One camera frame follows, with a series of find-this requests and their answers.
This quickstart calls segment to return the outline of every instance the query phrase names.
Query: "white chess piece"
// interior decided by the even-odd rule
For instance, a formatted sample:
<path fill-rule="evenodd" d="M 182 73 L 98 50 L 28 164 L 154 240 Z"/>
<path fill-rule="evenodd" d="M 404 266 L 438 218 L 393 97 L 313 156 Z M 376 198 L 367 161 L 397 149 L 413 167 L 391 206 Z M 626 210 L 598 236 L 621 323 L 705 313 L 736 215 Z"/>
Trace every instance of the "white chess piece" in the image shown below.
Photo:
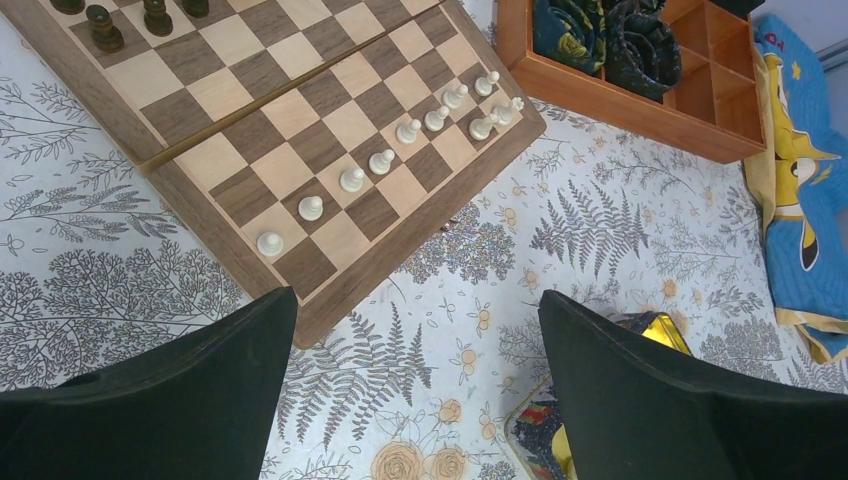
<path fill-rule="evenodd" d="M 395 135 L 400 143 L 404 145 L 412 145 L 415 139 L 418 138 L 418 131 L 421 130 L 421 120 L 415 119 L 409 123 L 401 123 L 395 130 Z"/>
<path fill-rule="evenodd" d="M 306 197 L 297 205 L 297 213 L 307 222 L 314 222 L 324 214 L 324 201 L 321 197 Z"/>
<path fill-rule="evenodd" d="M 392 149 L 386 149 L 382 152 L 371 155 L 368 159 L 368 168 L 374 175 L 385 175 L 392 168 L 392 160 L 395 159 L 395 152 Z"/>
<path fill-rule="evenodd" d="M 493 70 L 485 77 L 480 77 L 474 82 L 474 90 L 478 95 L 488 97 L 492 94 L 492 86 L 498 83 L 500 79 L 501 74 Z"/>
<path fill-rule="evenodd" d="M 342 190 L 348 193 L 356 193 L 362 189 L 362 183 L 365 179 L 365 170 L 361 168 L 351 168 L 345 170 L 339 178 L 339 184 Z"/>
<path fill-rule="evenodd" d="M 256 248 L 266 257 L 283 253 L 283 237 L 275 232 L 265 232 L 256 239 Z"/>
<path fill-rule="evenodd" d="M 494 127 L 496 123 L 498 123 L 498 115 L 496 113 L 490 113 L 483 118 L 472 120 L 471 125 L 468 126 L 468 133 L 470 133 L 475 140 L 485 140 L 489 138 L 489 134 L 492 132 L 492 127 Z"/>
<path fill-rule="evenodd" d="M 515 118 L 515 114 L 520 112 L 523 108 L 524 100 L 520 97 L 513 98 L 506 105 L 498 105 L 495 107 L 494 113 L 498 116 L 498 125 L 505 127 L 512 123 L 512 119 Z"/>
<path fill-rule="evenodd" d="M 450 109 L 442 105 L 432 112 L 427 112 L 427 115 L 424 115 L 424 125 L 431 132 L 438 132 L 445 127 L 445 119 L 448 118 L 448 115 L 450 115 Z"/>
<path fill-rule="evenodd" d="M 468 95 L 468 86 L 460 85 L 454 90 L 445 90 L 442 93 L 442 104 L 451 110 L 456 110 L 462 105 L 462 101 Z"/>

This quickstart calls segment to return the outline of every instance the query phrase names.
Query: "dark wooden chess piece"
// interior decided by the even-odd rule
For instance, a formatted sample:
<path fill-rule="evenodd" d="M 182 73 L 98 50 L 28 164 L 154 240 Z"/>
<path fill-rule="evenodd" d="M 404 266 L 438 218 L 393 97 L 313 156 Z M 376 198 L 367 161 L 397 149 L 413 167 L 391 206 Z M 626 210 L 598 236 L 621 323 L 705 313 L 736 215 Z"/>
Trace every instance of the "dark wooden chess piece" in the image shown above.
<path fill-rule="evenodd" d="M 94 46 L 106 53 L 115 53 L 124 48 L 124 36 L 112 23 L 112 15 L 100 5 L 91 5 L 85 10 L 91 26 Z"/>
<path fill-rule="evenodd" d="M 209 15 L 209 0 L 183 0 L 183 9 L 194 18 Z"/>
<path fill-rule="evenodd" d="M 157 37 L 166 37 L 174 31 L 174 21 L 165 12 L 165 0 L 144 0 L 144 24 Z"/>
<path fill-rule="evenodd" d="M 85 8 L 85 0 L 50 0 L 50 5 L 59 13 L 76 15 Z"/>

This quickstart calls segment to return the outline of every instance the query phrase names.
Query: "light square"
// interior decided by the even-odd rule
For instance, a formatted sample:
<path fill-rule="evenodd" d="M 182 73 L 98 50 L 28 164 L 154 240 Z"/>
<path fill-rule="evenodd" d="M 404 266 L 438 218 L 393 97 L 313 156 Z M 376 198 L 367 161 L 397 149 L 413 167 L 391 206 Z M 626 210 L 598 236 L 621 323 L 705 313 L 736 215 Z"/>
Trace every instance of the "light square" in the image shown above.
<path fill-rule="evenodd" d="M 147 43 L 149 43 L 151 47 L 158 47 L 163 43 L 168 43 L 175 38 L 182 37 L 186 33 L 193 32 L 195 30 L 194 25 L 191 24 L 183 11 L 177 7 L 174 0 L 165 0 L 165 10 L 168 12 L 168 15 L 171 16 L 171 21 L 174 22 L 174 31 L 165 37 L 157 37 L 150 33 L 150 31 L 147 30 L 147 26 L 144 25 L 143 2 L 139 1 L 138 3 L 134 3 L 121 9 L 121 11 L 127 15 L 130 23 L 132 23 L 135 29 L 141 33 L 141 36 L 147 40 Z"/>
<path fill-rule="evenodd" d="M 330 11 L 321 0 L 277 0 L 297 28 L 304 30 L 329 17 Z"/>
<path fill-rule="evenodd" d="M 474 54 L 474 50 L 463 35 L 454 35 L 450 40 L 436 47 L 436 50 L 454 75 L 463 73 L 478 62 L 477 55 Z"/>
<path fill-rule="evenodd" d="M 383 33 L 383 25 L 364 3 L 356 4 L 336 15 L 336 20 L 357 45 Z"/>
<path fill-rule="evenodd" d="M 223 133 L 216 133 L 178 156 L 175 161 L 206 192 L 247 166 L 247 162 Z"/>
<path fill-rule="evenodd" d="M 377 190 L 386 197 L 401 217 L 411 212 L 427 196 L 427 191 L 418 183 L 406 165 L 401 165 L 388 174 L 377 184 Z"/>
<path fill-rule="evenodd" d="M 405 23 L 390 33 L 389 37 L 395 42 L 404 58 L 410 62 L 433 49 L 433 44 L 416 22 Z"/>
<path fill-rule="evenodd" d="M 362 52 L 354 53 L 333 65 L 330 70 L 353 98 L 380 83 L 380 76 L 377 75 Z"/>
<path fill-rule="evenodd" d="M 338 270 L 353 265 L 371 245 L 344 211 L 331 218 L 311 238 Z"/>
<path fill-rule="evenodd" d="M 436 90 L 434 95 L 439 100 L 439 102 L 441 102 L 442 94 L 445 92 L 445 90 L 456 89 L 461 84 L 462 83 L 459 81 L 459 79 L 454 78 L 453 80 L 448 82 L 447 85 Z M 464 117 L 468 112 L 474 110 L 474 108 L 477 106 L 477 104 L 474 103 L 474 100 L 471 98 L 470 93 L 473 91 L 474 85 L 466 85 L 466 87 L 468 87 L 469 89 L 468 96 L 465 97 L 465 100 L 462 101 L 462 104 L 459 106 L 459 108 L 457 108 L 456 110 L 451 110 L 450 117 L 453 119 L 454 122 Z"/>
<path fill-rule="evenodd" d="M 237 12 L 243 12 L 250 7 L 254 7 L 264 2 L 265 0 L 227 0 Z"/>
<path fill-rule="evenodd" d="M 297 32 L 281 42 L 268 47 L 268 53 L 280 64 L 289 78 L 297 78 L 321 65 L 321 55 L 315 50 L 303 32 Z"/>
<path fill-rule="evenodd" d="M 253 101 L 250 93 L 229 70 L 219 70 L 192 83 L 187 89 L 209 118 L 216 122 Z"/>
<path fill-rule="evenodd" d="M 280 98 L 262 107 L 262 112 L 286 140 L 320 119 L 309 102 L 296 89 L 286 92 Z"/>
<path fill-rule="evenodd" d="M 241 230 L 254 249 L 256 249 L 256 240 L 265 232 L 274 232 L 283 237 L 283 251 L 279 255 L 266 257 L 260 254 L 258 250 L 256 251 L 261 258 L 264 258 L 270 263 L 277 261 L 277 259 L 288 253 L 295 245 L 306 238 L 306 232 L 300 228 L 297 220 L 292 217 L 291 213 L 280 202 L 274 203 L 271 205 L 271 208 L 247 222 L 245 226 L 241 227 Z"/>
<path fill-rule="evenodd" d="M 405 66 L 399 72 L 387 78 L 386 86 L 389 87 L 404 110 L 409 110 L 418 105 L 421 100 L 430 95 L 430 89 L 427 88 L 412 65 Z"/>
<path fill-rule="evenodd" d="M 109 67 L 106 73 L 138 108 L 146 107 L 183 88 L 182 82 L 154 50 Z"/>
<path fill-rule="evenodd" d="M 359 167 L 356 164 L 356 161 L 350 154 L 345 154 L 342 158 L 333 162 L 329 167 L 325 168 L 317 175 L 318 180 L 324 185 L 324 188 L 330 192 L 330 195 L 336 200 L 340 207 L 345 208 L 354 200 L 361 197 L 363 193 L 367 192 L 369 188 L 373 185 L 368 176 L 365 177 L 362 184 L 362 189 L 355 193 L 346 192 L 342 189 L 341 184 L 339 183 L 339 179 L 342 176 L 342 173 L 347 170 L 351 170 Z"/>
<path fill-rule="evenodd" d="M 412 117 L 410 117 L 408 113 L 404 113 L 402 117 L 390 123 L 386 128 L 380 130 L 380 135 L 382 135 L 383 138 L 386 139 L 386 142 L 389 143 L 389 145 L 392 147 L 392 150 L 394 150 L 397 156 L 400 157 L 400 159 L 404 162 L 416 153 L 418 153 L 418 150 L 421 150 L 424 145 L 427 145 L 428 143 L 427 137 L 424 136 L 424 132 L 418 132 L 418 137 L 415 139 L 414 142 L 412 142 L 411 145 L 404 145 L 398 141 L 397 134 L 395 133 L 397 127 L 401 123 L 409 123 L 411 121 Z"/>
<path fill-rule="evenodd" d="M 377 133 L 377 128 L 353 100 L 324 117 L 324 123 L 348 152 Z"/>
<path fill-rule="evenodd" d="M 238 15 L 213 23 L 200 30 L 200 34 L 227 66 L 235 65 L 265 48 Z"/>
<path fill-rule="evenodd" d="M 435 5 L 437 2 L 436 0 L 401 0 L 401 3 L 403 3 L 403 6 L 409 10 L 411 15 L 418 15 L 424 10 Z"/>
<path fill-rule="evenodd" d="M 278 200 L 312 178 L 312 171 L 288 143 L 271 150 L 250 166 Z"/>
<path fill-rule="evenodd" d="M 431 143 L 454 172 L 467 165 L 477 154 L 458 125 L 451 125 Z"/>

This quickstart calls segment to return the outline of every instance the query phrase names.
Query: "white floral bedspread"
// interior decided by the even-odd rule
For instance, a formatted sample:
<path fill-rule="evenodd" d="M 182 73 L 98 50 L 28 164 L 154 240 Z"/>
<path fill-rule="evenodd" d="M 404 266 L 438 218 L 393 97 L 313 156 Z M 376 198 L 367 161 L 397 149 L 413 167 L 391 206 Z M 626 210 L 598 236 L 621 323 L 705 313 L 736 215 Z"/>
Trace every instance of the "white floral bedspread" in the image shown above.
<path fill-rule="evenodd" d="M 465 3 L 492 38 L 491 0 Z M 5 19 L 0 42 L 0 388 L 58 385 L 245 303 Z M 536 106 L 547 132 L 456 229 L 292 353 L 262 478 L 523 478 L 503 422 L 548 372 L 548 288 L 666 311 L 717 365 L 848 392 L 844 364 L 814 366 L 775 325 L 739 165 Z"/>

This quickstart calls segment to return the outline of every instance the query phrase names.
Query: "wooden compartment tray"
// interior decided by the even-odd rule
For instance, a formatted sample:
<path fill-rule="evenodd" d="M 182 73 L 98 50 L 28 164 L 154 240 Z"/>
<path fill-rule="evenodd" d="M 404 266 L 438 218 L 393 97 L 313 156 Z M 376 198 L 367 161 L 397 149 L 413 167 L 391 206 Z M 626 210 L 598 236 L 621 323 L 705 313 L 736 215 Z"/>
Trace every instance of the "wooden compartment tray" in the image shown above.
<path fill-rule="evenodd" d="M 534 0 L 498 4 L 498 55 L 528 95 L 719 163 L 765 150 L 750 21 L 709 0 L 668 0 L 683 82 L 662 103 L 533 52 Z"/>

